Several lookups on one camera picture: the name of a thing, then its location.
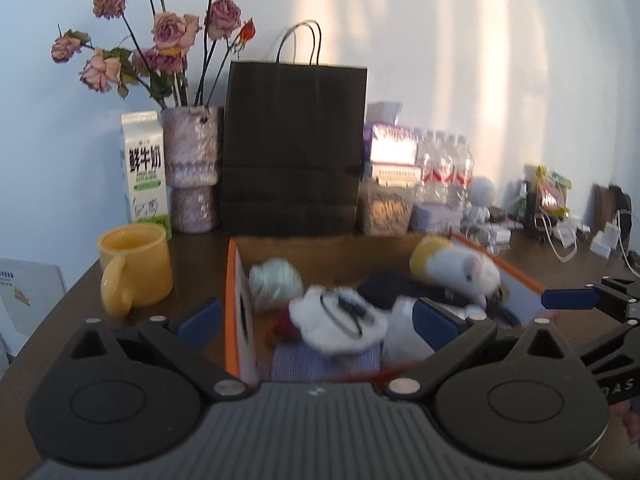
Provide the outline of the white plastic packet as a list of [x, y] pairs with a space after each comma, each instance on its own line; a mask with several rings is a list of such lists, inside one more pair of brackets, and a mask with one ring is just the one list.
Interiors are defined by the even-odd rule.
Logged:
[[421, 361], [456, 335], [456, 326], [431, 306], [416, 298], [399, 297], [387, 317], [381, 363], [400, 367]]

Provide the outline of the white yellow plush toy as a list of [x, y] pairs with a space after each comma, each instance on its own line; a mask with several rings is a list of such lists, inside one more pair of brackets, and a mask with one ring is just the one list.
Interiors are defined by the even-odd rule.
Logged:
[[409, 269], [417, 280], [448, 288], [483, 309], [501, 284], [498, 266], [491, 258], [442, 236], [424, 236], [413, 249]]

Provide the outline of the white tissue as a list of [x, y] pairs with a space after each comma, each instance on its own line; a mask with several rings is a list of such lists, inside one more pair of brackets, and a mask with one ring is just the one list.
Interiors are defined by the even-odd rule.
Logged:
[[302, 277], [288, 260], [271, 258], [250, 268], [248, 288], [256, 313], [281, 310], [303, 296]]

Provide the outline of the white cloth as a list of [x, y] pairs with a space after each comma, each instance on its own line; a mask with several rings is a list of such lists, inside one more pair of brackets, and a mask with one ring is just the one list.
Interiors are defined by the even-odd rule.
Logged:
[[351, 356], [378, 346], [387, 315], [352, 288], [310, 286], [288, 306], [302, 341], [324, 356]]

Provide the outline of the yellow ceramic mug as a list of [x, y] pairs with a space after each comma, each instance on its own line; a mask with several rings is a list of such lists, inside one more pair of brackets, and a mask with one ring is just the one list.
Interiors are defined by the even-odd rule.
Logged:
[[100, 296], [107, 314], [124, 318], [132, 309], [158, 304], [174, 288], [166, 230], [155, 223], [119, 226], [98, 241]]

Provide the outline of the white power adapter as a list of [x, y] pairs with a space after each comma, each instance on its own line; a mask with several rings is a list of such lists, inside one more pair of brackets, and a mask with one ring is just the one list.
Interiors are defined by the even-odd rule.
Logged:
[[491, 224], [488, 226], [487, 232], [491, 244], [507, 245], [510, 243], [511, 231], [507, 228]]

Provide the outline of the green small bottle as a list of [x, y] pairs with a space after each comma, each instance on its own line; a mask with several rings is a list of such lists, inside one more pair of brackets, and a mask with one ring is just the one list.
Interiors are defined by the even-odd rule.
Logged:
[[520, 182], [520, 190], [518, 191], [518, 201], [516, 202], [516, 218], [518, 222], [525, 223], [528, 211], [528, 182], [523, 180]]

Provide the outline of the colourful snack bag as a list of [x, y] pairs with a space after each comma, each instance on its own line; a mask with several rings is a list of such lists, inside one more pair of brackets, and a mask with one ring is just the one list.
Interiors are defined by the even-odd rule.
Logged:
[[573, 183], [546, 166], [536, 168], [536, 195], [539, 209], [549, 216], [564, 218], [570, 210], [567, 207], [567, 193]]

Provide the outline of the floral tin box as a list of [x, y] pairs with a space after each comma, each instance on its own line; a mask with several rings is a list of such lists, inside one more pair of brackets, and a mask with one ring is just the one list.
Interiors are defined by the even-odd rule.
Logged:
[[442, 234], [460, 229], [462, 211], [444, 204], [414, 204], [410, 232]]

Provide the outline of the clear jar with seeds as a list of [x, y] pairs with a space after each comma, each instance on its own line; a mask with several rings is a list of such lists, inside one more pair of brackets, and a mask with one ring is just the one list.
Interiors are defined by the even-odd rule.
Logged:
[[373, 180], [360, 184], [358, 221], [367, 236], [401, 236], [407, 233], [414, 202], [412, 186], [380, 185]]

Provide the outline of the left water bottle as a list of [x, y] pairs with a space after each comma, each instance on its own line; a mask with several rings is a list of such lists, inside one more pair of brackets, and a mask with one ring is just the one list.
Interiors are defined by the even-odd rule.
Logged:
[[434, 170], [438, 165], [438, 139], [433, 130], [426, 130], [420, 144], [419, 162], [421, 167], [421, 182], [419, 200], [429, 203], [434, 197]]

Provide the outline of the water bottle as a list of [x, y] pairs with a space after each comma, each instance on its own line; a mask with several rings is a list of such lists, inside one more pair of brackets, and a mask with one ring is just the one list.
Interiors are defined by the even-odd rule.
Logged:
[[434, 169], [436, 181], [435, 194], [439, 203], [446, 204], [452, 178], [454, 177], [454, 162], [456, 161], [457, 139], [446, 131], [436, 132], [437, 165]]
[[419, 200], [429, 203], [434, 197], [434, 170], [438, 165], [438, 139], [433, 130], [426, 130], [420, 144], [419, 162], [421, 167], [421, 182]]
[[454, 162], [454, 204], [462, 209], [468, 199], [469, 187], [473, 180], [474, 159], [468, 139], [457, 137], [456, 161]]

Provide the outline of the right water bottle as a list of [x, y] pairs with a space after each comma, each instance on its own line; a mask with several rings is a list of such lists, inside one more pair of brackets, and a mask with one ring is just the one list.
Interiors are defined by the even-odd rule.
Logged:
[[462, 209], [468, 199], [469, 187], [473, 180], [474, 159], [468, 139], [457, 137], [456, 161], [454, 162], [454, 204]]

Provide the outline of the flat white box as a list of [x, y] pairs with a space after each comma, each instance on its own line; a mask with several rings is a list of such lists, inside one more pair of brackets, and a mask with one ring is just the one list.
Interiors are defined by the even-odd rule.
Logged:
[[421, 169], [411, 165], [366, 162], [363, 169], [363, 179], [371, 180], [381, 186], [412, 188], [421, 181]]

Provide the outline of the white green milk carton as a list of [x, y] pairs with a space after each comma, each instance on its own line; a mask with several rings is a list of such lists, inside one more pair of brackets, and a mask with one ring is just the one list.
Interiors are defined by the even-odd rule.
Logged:
[[163, 128], [155, 110], [120, 118], [128, 219], [162, 226], [171, 238]]

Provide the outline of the middle water bottle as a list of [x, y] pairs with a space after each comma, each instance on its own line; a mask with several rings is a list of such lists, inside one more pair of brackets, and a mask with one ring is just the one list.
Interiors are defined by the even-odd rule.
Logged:
[[435, 194], [439, 203], [446, 204], [452, 178], [454, 177], [454, 162], [456, 161], [457, 139], [446, 131], [436, 132], [437, 165], [434, 169], [436, 181]]

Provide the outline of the pink speckled vase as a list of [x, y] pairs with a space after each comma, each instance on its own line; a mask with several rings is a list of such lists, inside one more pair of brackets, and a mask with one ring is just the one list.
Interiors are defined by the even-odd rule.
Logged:
[[221, 108], [179, 106], [162, 111], [171, 226], [200, 234], [217, 225]]

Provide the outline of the black paper bag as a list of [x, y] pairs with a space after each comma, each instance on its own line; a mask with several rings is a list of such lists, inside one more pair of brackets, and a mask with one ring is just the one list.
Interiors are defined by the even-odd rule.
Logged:
[[234, 62], [221, 141], [221, 226], [241, 236], [335, 236], [355, 229], [368, 71]]

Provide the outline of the dried pink rose bouquet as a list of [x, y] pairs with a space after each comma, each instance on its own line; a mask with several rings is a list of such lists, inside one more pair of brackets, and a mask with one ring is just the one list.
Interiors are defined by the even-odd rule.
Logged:
[[166, 0], [92, 0], [92, 14], [122, 22], [128, 35], [104, 48], [88, 32], [60, 28], [52, 62], [66, 64], [85, 53], [78, 78], [88, 89], [125, 99], [130, 87], [140, 86], [162, 110], [209, 104], [213, 92], [205, 83], [216, 50], [224, 55], [214, 81], [256, 36], [255, 22], [243, 18], [233, 0], [206, 0], [203, 15], [171, 12]]

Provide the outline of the white wall charger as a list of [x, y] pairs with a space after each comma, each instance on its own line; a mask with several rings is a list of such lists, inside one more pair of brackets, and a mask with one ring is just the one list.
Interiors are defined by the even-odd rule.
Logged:
[[606, 222], [604, 229], [591, 239], [589, 250], [595, 255], [608, 259], [620, 240], [620, 227], [617, 223]]

